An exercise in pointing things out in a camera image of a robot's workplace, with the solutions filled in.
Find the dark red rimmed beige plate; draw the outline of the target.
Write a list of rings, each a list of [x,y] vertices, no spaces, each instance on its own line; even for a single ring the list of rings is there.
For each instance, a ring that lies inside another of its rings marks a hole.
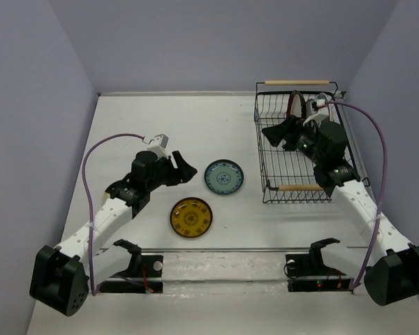
[[[290,116],[307,118],[306,100],[297,90],[292,91],[288,98],[286,117],[289,118]]]

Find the blue white floral small plate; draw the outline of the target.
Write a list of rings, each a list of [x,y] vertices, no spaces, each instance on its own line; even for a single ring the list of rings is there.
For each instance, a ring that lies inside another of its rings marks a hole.
[[[243,186],[244,172],[236,162],[220,159],[207,166],[204,182],[217,195],[231,195]]]

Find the white plate orange sunburst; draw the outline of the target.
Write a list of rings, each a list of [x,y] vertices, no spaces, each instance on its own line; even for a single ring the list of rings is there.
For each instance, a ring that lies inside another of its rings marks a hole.
[[[318,104],[317,104],[317,98],[315,98],[315,99],[309,99],[307,102],[306,102],[306,111],[307,111],[307,117],[311,117],[312,115],[316,115],[316,114],[319,114],[319,115],[326,115],[326,114],[323,114],[321,111],[320,111],[320,108],[318,107]]]

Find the red teal floral plate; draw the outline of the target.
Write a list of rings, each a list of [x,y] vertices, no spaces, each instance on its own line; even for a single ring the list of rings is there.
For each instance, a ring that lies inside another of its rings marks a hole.
[[[334,121],[333,106],[330,104],[332,97],[325,93],[320,93],[317,97],[317,104],[320,111],[328,116],[329,121]]]

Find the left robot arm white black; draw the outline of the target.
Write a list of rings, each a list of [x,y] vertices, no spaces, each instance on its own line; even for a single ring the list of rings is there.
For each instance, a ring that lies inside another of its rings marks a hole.
[[[141,249],[120,239],[102,247],[149,203],[161,186],[185,184],[197,174],[178,151],[158,157],[152,151],[136,154],[130,172],[107,188],[104,205],[77,232],[55,247],[36,254],[29,294],[65,316],[74,315],[88,294],[119,272],[132,276],[140,269]]]

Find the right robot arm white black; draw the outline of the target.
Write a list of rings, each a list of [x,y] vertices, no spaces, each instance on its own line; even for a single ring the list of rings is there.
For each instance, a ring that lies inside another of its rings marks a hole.
[[[400,233],[372,200],[357,170],[345,159],[344,127],[324,120],[318,126],[296,116],[262,129],[273,147],[298,150],[314,165],[316,183],[355,226],[368,245],[365,256],[343,247],[338,239],[314,242],[307,264],[314,273],[336,269],[360,284],[379,306],[419,295],[419,245]]]

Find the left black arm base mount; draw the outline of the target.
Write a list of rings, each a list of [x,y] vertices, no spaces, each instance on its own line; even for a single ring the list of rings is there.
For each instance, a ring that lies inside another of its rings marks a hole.
[[[100,293],[161,294],[163,293],[163,256],[141,255],[124,271],[112,275],[98,285]]]

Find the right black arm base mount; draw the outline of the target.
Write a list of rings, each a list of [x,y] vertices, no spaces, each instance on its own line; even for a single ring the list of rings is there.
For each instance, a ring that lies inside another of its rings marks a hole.
[[[318,265],[306,253],[286,255],[283,268],[289,292],[348,292],[351,277],[338,269]]]

